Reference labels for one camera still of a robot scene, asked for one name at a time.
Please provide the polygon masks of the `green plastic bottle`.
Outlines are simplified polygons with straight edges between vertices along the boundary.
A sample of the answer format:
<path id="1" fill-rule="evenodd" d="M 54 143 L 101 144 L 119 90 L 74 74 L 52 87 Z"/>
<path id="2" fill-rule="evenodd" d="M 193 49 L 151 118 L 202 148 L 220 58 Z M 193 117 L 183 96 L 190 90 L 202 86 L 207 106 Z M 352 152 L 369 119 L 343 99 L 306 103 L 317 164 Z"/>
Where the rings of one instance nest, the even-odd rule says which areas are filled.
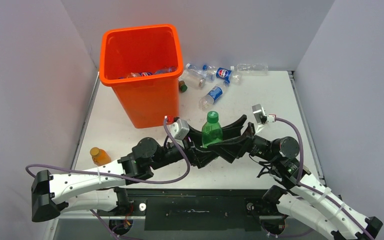
<path id="1" fill-rule="evenodd" d="M 201 128 L 202 147 L 219 143 L 223 140 L 223 130 L 219 123 L 219 114 L 216 111 L 209 111 L 206 116 L 206 123 Z"/>

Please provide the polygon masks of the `blue cap pepsi bottle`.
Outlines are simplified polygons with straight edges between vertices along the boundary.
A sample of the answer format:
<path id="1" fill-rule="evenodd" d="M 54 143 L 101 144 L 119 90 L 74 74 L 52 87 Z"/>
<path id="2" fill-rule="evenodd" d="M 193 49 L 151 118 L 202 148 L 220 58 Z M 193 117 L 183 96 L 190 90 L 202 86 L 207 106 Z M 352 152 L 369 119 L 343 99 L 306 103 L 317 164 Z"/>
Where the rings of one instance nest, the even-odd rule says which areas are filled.
<path id="1" fill-rule="evenodd" d="M 228 81 L 222 81 L 216 84 L 206 95 L 204 95 L 198 102 L 200 110 L 206 110 L 213 106 L 222 96 L 224 96 L 229 88 Z"/>

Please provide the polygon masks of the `pepsi bottle front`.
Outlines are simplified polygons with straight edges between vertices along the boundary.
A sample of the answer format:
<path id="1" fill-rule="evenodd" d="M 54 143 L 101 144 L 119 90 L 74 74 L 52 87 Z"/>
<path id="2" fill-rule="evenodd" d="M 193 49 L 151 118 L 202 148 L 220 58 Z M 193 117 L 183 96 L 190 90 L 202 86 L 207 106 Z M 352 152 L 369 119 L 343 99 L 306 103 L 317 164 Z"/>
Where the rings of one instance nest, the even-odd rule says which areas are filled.
<path id="1" fill-rule="evenodd" d="M 147 76 L 152 76 L 154 73 L 149 72 L 149 71 L 144 71 L 144 72 L 130 72 L 125 76 L 119 77 L 119 79 L 126 79 L 126 78 L 138 78 L 138 77 L 147 77 Z"/>

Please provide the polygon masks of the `small orange juice bottle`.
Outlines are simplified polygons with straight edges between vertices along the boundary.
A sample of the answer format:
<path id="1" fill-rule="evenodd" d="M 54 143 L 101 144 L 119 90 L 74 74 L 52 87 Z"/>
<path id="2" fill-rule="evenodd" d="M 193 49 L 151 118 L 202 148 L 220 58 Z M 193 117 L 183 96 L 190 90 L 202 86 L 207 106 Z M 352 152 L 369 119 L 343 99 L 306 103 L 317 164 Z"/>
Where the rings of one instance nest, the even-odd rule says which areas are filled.
<path id="1" fill-rule="evenodd" d="M 107 152 L 101 148 L 93 147 L 90 149 L 89 153 L 96 166 L 103 166 L 112 161 Z"/>

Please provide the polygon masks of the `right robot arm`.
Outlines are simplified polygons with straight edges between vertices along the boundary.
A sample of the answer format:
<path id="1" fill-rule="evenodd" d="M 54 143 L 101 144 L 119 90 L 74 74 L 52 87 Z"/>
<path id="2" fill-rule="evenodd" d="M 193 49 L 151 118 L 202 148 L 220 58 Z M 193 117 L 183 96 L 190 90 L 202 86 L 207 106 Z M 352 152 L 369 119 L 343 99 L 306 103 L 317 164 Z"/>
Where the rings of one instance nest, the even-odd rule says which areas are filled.
<path id="1" fill-rule="evenodd" d="M 328 240 L 374 240 L 383 222 L 350 207 L 304 166 L 302 137 L 293 123 L 273 114 L 267 120 L 288 124 L 297 139 L 269 141 L 258 136 L 250 124 L 241 136 L 210 144 L 208 149 L 225 160 L 248 153 L 266 161 L 264 166 L 278 183 L 263 196 L 262 205 L 267 213 L 293 217 Z"/>

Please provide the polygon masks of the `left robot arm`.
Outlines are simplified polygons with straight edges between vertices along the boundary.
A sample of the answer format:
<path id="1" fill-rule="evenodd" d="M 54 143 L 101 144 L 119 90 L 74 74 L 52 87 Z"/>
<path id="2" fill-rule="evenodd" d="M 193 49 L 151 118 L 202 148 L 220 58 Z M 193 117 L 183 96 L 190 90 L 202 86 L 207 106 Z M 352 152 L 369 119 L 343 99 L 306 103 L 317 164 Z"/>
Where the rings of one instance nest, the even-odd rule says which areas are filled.
<path id="1" fill-rule="evenodd" d="M 124 186 L 176 183 L 183 180 L 192 167 L 202 168 L 216 158 L 218 155 L 214 151 L 197 146 L 189 136 L 183 143 L 173 141 L 165 146 L 152 137 L 145 137 L 126 156 L 87 170 L 36 164 L 42 170 L 33 173 L 34 165 L 28 165 L 25 170 L 33 176 L 31 220 L 41 223 L 66 212 L 82 210 L 124 215 L 130 204 Z M 186 171 L 181 176 L 171 180 L 151 180 L 154 170 L 180 160 L 186 163 Z"/>

